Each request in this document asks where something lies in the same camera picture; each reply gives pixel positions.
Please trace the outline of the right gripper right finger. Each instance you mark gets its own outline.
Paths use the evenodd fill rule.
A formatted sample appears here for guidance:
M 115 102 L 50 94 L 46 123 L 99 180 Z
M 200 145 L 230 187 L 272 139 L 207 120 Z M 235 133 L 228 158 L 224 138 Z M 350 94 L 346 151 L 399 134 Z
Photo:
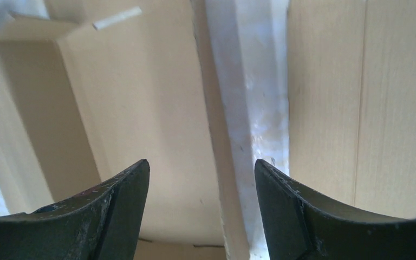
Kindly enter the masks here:
M 416 219 L 344 204 L 262 159 L 255 180 L 271 259 L 416 259 Z

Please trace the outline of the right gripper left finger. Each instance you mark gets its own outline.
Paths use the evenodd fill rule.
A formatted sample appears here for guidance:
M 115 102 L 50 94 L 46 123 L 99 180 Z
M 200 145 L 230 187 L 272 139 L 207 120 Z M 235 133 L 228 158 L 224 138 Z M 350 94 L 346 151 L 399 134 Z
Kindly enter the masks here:
M 147 160 L 32 213 L 0 217 L 0 259 L 133 259 L 150 182 Z

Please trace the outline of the large cardboard box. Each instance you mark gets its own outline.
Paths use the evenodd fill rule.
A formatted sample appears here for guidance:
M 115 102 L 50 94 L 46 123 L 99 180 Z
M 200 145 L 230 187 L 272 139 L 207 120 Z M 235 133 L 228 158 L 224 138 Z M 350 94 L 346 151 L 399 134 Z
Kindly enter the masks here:
M 145 159 L 137 257 L 249 259 L 204 1 L 0 1 L 0 188 L 31 212 Z

